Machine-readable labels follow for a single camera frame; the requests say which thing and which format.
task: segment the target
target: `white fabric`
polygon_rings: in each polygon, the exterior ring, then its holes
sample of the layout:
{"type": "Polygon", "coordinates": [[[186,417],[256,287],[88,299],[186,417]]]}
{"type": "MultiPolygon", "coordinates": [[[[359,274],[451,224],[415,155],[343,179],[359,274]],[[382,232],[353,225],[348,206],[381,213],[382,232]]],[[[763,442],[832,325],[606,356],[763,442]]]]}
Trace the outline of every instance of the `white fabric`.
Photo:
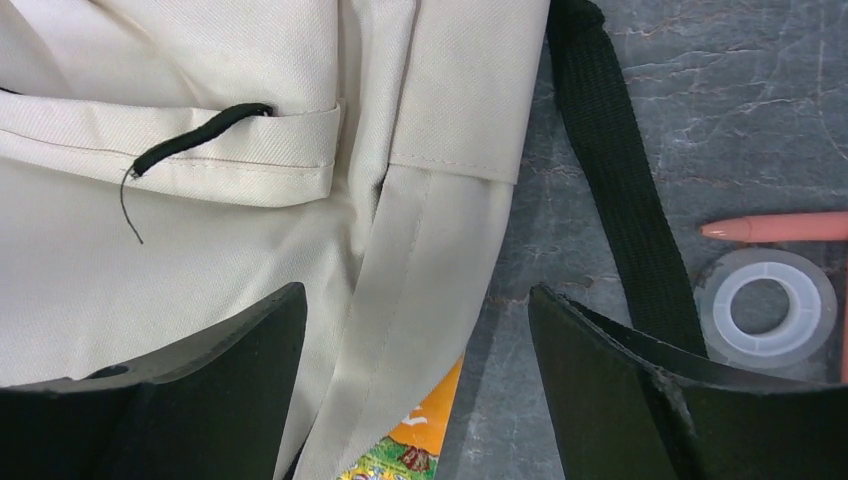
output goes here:
{"type": "Polygon", "coordinates": [[[506,225],[546,11],[0,0],[0,87],[26,94],[0,94],[0,385],[85,376],[302,281],[309,319],[276,476],[306,440],[296,479],[334,478],[464,349],[506,225]],[[278,116],[128,184],[140,246],[118,174],[248,101],[278,116]]]}

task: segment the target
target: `tape roll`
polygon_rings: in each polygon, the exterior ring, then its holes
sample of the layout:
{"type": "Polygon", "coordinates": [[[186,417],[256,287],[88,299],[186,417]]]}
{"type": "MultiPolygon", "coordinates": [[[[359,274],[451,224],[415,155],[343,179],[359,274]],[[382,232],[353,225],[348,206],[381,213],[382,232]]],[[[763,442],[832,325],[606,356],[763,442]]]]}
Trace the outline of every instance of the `tape roll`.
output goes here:
{"type": "Polygon", "coordinates": [[[798,363],[821,348],[836,325],[836,292],[827,276],[806,258],[782,250],[747,248],[721,257],[704,272],[694,295],[707,345],[742,366],[798,363]],[[730,307],[739,290],[757,280],[779,283],[789,310],[773,330],[750,334],[736,325],[730,307]]]}

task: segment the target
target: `black webbing strap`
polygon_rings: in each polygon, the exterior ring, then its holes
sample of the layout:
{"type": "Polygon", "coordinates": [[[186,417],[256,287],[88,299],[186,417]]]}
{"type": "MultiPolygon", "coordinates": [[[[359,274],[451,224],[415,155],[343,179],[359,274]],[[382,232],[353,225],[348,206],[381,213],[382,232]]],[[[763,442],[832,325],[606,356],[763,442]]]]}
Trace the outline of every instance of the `black webbing strap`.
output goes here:
{"type": "Polygon", "coordinates": [[[706,356],[686,269],[603,22],[587,0],[551,2],[547,35],[557,107],[595,198],[634,328],[706,356]]]}

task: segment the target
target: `gray marble surface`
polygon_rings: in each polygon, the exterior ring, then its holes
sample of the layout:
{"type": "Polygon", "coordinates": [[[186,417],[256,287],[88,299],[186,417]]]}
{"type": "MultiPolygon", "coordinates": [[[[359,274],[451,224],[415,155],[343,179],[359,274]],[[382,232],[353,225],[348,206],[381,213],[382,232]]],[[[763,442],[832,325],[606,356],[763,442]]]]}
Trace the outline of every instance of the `gray marble surface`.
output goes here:
{"type": "MultiPolygon", "coordinates": [[[[738,248],[701,238],[704,222],[848,209],[848,0],[597,3],[693,278],[738,248]]],[[[548,282],[627,322],[612,256],[554,108],[550,70],[545,51],[509,228],[437,480],[564,478],[527,324],[532,285],[548,282]]],[[[844,297],[844,245],[774,247],[821,266],[844,297]]],[[[785,309],[779,295],[754,292],[739,311],[767,322],[785,309]]],[[[784,373],[834,380],[838,338],[841,326],[814,361],[784,373]]]]}

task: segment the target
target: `pink pen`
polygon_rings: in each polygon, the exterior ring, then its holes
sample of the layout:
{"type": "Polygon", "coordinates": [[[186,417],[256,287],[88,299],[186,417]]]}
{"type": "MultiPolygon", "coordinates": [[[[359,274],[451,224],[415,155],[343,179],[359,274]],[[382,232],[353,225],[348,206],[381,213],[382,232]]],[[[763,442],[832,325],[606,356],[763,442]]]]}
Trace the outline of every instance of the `pink pen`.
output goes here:
{"type": "MultiPolygon", "coordinates": [[[[848,241],[848,212],[758,215],[710,223],[701,234],[720,240],[747,243],[848,241]]],[[[848,285],[846,285],[848,302],[848,285]]],[[[848,383],[848,308],[844,312],[842,339],[842,383],[848,383]]]]}

